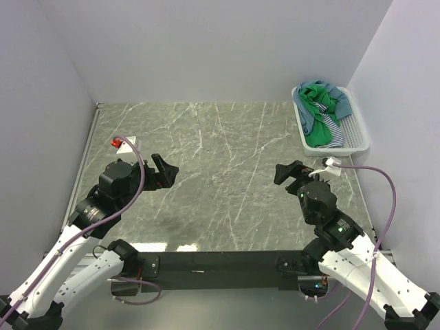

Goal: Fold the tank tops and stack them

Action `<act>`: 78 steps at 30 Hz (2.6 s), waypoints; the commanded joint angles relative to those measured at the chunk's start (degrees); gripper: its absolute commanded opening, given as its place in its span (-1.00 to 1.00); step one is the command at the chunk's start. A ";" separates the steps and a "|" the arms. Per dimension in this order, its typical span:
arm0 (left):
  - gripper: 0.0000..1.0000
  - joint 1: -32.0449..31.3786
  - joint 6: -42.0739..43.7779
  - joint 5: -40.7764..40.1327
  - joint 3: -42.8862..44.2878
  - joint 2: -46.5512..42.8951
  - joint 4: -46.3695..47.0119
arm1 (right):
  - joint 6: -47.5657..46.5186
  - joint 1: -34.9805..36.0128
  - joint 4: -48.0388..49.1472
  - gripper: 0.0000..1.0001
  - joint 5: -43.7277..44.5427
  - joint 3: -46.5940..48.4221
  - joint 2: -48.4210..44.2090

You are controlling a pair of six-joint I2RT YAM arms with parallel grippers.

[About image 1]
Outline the green tank top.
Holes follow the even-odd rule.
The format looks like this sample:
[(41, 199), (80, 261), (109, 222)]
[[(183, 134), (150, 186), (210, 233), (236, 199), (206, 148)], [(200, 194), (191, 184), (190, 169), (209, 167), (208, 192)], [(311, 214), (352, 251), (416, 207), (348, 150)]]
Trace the green tank top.
[(300, 99), (306, 110), (310, 112), (314, 119), (313, 129), (309, 135), (305, 136), (305, 140), (310, 147), (319, 148), (331, 141), (331, 134), (327, 126), (323, 123), (322, 115), (314, 102), (327, 107), (327, 111), (331, 119), (340, 126), (339, 120), (336, 119), (335, 109), (336, 101), (329, 96), (327, 91), (318, 85), (310, 85), (300, 92)]

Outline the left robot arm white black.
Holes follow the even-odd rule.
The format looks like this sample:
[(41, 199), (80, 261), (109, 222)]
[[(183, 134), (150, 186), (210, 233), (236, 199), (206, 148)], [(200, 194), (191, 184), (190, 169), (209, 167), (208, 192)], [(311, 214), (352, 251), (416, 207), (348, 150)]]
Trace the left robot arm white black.
[(99, 284), (119, 274), (130, 276), (139, 268), (137, 250), (118, 240), (94, 263), (72, 273), (141, 192), (173, 186), (178, 167), (158, 154), (151, 157), (155, 168), (142, 160), (130, 164), (121, 159), (106, 166), (34, 272), (10, 295), (1, 297), (1, 323), (13, 329), (59, 329), (64, 316)]

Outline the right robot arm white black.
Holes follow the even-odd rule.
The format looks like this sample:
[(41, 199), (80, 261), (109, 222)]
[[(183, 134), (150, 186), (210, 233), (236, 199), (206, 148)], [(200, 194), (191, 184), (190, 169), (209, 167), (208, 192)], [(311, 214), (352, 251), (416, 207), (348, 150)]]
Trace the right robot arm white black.
[(365, 231), (337, 207), (330, 180), (345, 167), (328, 157), (314, 170), (296, 160), (277, 164), (274, 183), (288, 178), (286, 191), (297, 196), (305, 223), (316, 238), (302, 250), (302, 268), (328, 275), (364, 300), (384, 320), (387, 329), (427, 329), (439, 313), (439, 294), (427, 292), (401, 273)]

